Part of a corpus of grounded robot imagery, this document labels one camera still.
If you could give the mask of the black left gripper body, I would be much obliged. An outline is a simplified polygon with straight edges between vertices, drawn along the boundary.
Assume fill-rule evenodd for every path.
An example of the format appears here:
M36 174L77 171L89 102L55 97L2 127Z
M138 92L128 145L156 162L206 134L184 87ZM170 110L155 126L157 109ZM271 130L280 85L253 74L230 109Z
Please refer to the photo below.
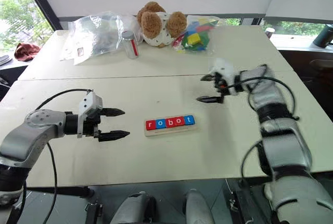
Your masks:
M85 137L100 138L101 130L98 129L100 116L87 117L83 123L83 135Z

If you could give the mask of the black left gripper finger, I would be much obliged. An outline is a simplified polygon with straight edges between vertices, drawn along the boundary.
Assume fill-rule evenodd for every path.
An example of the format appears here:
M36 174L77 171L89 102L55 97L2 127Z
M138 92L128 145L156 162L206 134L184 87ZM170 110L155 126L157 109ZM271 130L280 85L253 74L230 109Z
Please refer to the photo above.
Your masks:
M103 108L101 110L101 115L106 116L106 117L116 117L119 115L124 115L125 112L123 110L120 109L116 109L116 108Z
M124 130L113 130L108 133L101 133L98 134L98 141L105 142L105 141L115 141L121 138L128 136L130 132Z

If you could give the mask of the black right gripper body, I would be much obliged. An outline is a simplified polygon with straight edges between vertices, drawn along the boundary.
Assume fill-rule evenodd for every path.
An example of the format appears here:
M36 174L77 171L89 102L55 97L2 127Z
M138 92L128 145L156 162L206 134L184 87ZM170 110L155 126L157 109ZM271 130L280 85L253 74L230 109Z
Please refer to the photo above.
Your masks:
M222 96L230 95L230 91L227 88L228 82L226 81L226 78L219 73L214 74L214 87L216 88L216 91Z

